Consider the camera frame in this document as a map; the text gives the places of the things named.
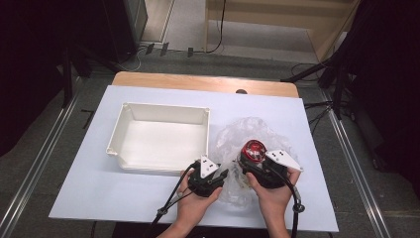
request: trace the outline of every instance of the gray carpet floor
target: gray carpet floor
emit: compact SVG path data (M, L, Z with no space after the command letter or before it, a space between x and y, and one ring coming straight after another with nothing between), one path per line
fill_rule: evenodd
M139 58L142 64L138 71L251 77L260 80L288 78L292 75L291 69L296 65L294 62L286 61L200 54L188 58L186 53L176 52L168 52L165 57L160 57L158 51L147 56L140 53ZM138 59L132 58L124 63L124 67L136 68L138 63ZM83 79L74 110L12 237L89 237L91 234L93 221L48 218L60 186L87 131L83 127L89 114L82 110L96 110L106 86L114 77L114 74L105 67L95 62L91 65L93 72L90 78ZM294 73L306 66L309 65L296 67ZM299 95L305 103L323 100L321 90L316 83L305 81L296 84ZM62 100L61 92L28 129L19 144L0 158L0 215L2 217L52 128ZM308 120L315 118L324 109L323 107L308 109ZM413 193L411 184L399 174L381 173L375 170L358 126L347 117L343 118L343 123L392 237L420 237L418 228L420 201ZM375 237L367 211L328 116L320 120L313 137L340 232L334 234L299 232L298 237ZM112 237L114 226L114 222L97 222L95 237Z

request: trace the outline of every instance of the human hand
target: human hand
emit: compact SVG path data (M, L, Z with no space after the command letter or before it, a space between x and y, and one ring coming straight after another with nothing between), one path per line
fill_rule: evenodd
M300 172L289 168L287 170L290 182L295 185ZM259 197L260 210L268 229L269 237L289 237L285 228L284 212L291 197L291 191L287 185L268 189L260 185L257 178L247 173L251 188Z
M182 196L185 198L177 203L178 211L175 222L158 237L185 237L201 221L207 208L219 197L222 187L215 189L209 197L198 196L192 192L188 188L188 178L192 173L193 170L187 173L177 191L182 192Z

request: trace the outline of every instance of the red round object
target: red round object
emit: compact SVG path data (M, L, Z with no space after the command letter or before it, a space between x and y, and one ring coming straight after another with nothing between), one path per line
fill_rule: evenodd
M241 150L242 155L254 163L261 163L265 158L265 152L264 144L258 140L247 142Z

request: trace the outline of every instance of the transparent plastic wrap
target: transparent plastic wrap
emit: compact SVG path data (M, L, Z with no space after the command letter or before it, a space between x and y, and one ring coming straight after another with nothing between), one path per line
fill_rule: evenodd
M217 135L209 156L214 163L221 165L219 172L229 169L219 200L238 207L247 207L252 201L252 191L237 163L241 149L250 140L261 141L268 151L284 150L298 162L287 138L274 133L263 119L247 117L226 126Z

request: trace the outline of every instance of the person's left hand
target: person's left hand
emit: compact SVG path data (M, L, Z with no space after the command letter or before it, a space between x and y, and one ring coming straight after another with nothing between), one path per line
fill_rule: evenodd
M177 203L177 215L175 222L158 237L185 237L203 218L207 208L217 200L222 187L216 188L209 197L196 195L188 188L188 178L193 170L189 171L182 180L177 192L182 192L181 199Z

